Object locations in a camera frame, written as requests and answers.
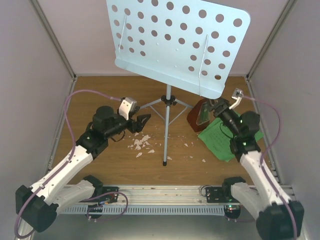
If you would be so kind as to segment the clear metronome cover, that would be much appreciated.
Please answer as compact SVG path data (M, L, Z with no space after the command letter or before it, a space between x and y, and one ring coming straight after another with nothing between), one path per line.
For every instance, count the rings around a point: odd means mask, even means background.
M200 109L196 119L198 126L208 124L210 122L210 112L208 111L207 100L202 99L200 101Z

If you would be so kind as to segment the wooden metronome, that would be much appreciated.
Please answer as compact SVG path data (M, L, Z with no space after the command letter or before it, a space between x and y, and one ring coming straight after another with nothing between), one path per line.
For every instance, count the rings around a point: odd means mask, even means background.
M206 98L201 99L188 113L188 124L195 133L202 132L210 124L210 112Z

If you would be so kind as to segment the green sheet music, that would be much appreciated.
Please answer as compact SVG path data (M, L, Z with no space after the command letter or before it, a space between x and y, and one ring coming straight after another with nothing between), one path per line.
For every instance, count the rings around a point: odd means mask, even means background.
M230 140L233 136L223 122L216 118L198 135L198 138L218 160L229 162L235 157L230 149Z
M256 114L256 121L257 121L257 129L258 129L258 131L255 133L255 140L259 141L264 136L264 134L260 130L261 116L259 114Z

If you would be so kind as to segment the light blue music stand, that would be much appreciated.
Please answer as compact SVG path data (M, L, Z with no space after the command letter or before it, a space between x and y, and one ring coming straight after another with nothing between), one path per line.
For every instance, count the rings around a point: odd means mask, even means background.
M251 17L203 0L108 0L115 65L207 99L221 97Z

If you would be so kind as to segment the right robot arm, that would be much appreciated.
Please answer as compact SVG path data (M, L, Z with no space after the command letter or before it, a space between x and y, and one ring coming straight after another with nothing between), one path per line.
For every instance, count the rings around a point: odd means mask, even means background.
M263 240L296 240L301 235L304 207L293 200L269 170L255 135L260 129L260 115L246 111L238 115L235 106L224 98L209 99L208 108L232 133L230 150L250 176L255 190L240 178L227 178L221 196L237 200L253 217Z

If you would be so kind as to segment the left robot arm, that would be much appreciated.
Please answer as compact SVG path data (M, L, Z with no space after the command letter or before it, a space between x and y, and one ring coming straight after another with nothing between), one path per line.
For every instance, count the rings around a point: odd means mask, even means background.
M56 220L65 209L78 202L98 202L103 197L103 183L92 175L83 178L78 184L65 188L65 185L84 167L95 160L116 135L129 131L139 133L151 118L143 114L133 119L139 110L127 103L120 105L117 112L110 106L99 107L87 125L85 132L75 142L68 155L47 175L30 187L21 185L15 192L17 219L14 231L22 238L18 228L21 221L28 223L33 230L41 233Z

